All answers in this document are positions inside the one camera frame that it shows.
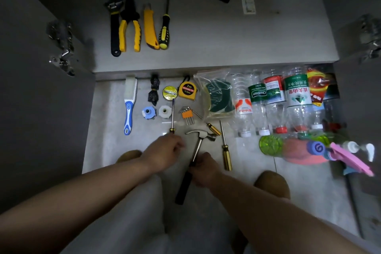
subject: blue and white brush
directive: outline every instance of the blue and white brush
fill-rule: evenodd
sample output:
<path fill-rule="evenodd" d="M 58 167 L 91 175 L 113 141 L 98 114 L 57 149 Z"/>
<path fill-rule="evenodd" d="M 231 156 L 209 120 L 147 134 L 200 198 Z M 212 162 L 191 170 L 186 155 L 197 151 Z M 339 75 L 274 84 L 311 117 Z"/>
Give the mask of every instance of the blue and white brush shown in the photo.
<path fill-rule="evenodd" d="M 138 90 L 138 80 L 136 78 L 126 77 L 124 89 L 124 103 L 126 105 L 126 121 L 124 122 L 124 134 L 128 136 L 132 130 L 132 109 L 136 100 L 136 91 Z"/>

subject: purple bottle cap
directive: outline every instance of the purple bottle cap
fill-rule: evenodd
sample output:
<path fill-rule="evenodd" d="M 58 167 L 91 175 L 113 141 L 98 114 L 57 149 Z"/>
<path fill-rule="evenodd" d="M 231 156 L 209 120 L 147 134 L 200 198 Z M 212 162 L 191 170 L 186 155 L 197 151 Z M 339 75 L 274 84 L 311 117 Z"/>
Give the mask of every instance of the purple bottle cap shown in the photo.
<path fill-rule="evenodd" d="M 325 145 L 320 141 L 308 141 L 307 142 L 307 151 L 311 155 L 321 156 L 324 154 Z"/>

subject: hammer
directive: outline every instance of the hammer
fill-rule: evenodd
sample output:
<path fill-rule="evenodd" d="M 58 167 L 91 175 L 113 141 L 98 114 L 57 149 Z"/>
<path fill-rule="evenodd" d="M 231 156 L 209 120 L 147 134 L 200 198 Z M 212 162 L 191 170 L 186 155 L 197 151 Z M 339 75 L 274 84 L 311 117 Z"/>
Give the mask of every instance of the hammer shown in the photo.
<path fill-rule="evenodd" d="M 198 154 L 198 151 L 200 150 L 201 143 L 202 143 L 203 139 L 208 138 L 211 141 L 215 141 L 216 137 L 217 137 L 216 134 L 210 134 L 204 130 L 192 130 L 192 131 L 186 132 L 185 134 L 188 135 L 188 134 L 194 133 L 194 132 L 198 133 L 198 142 L 197 142 L 196 148 L 194 150 L 193 158 L 190 161 L 189 167 L 193 167 L 196 165 L 197 154 Z M 187 195 L 187 191 L 188 191 L 189 185 L 191 184 L 191 181 L 192 181 L 192 174 L 190 172 L 186 171 L 184 178 L 183 178 L 183 181 L 181 182 L 180 189 L 177 192 L 176 198 L 174 200 L 174 202 L 176 204 L 178 204 L 178 205 L 184 204 L 184 199 L 185 199 L 185 196 Z"/>

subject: person's left forearm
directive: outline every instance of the person's left forearm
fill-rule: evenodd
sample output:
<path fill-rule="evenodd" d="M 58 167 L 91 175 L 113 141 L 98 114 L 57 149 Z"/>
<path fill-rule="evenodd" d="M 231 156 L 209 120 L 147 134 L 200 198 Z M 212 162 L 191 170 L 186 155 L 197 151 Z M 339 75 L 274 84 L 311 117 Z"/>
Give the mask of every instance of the person's left forearm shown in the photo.
<path fill-rule="evenodd" d="M 153 173 L 150 164 L 138 158 L 48 189 L 0 216 L 0 247 L 59 252 Z"/>

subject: brown slipper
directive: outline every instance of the brown slipper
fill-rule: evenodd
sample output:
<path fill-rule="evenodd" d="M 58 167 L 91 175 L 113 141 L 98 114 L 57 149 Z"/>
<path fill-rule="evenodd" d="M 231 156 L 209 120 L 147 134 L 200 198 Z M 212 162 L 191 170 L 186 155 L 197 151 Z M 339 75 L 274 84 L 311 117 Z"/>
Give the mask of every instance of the brown slipper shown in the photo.
<path fill-rule="evenodd" d="M 125 152 L 123 155 L 119 157 L 116 163 L 126 162 L 132 159 L 136 159 L 142 155 L 142 152 L 139 150 L 132 150 Z"/>
<path fill-rule="evenodd" d="M 278 198 L 291 199 L 290 188 L 283 176 L 273 171 L 264 171 L 255 181 L 254 186 Z M 248 244 L 246 237 L 238 230 L 232 243 L 234 254 L 242 254 Z"/>

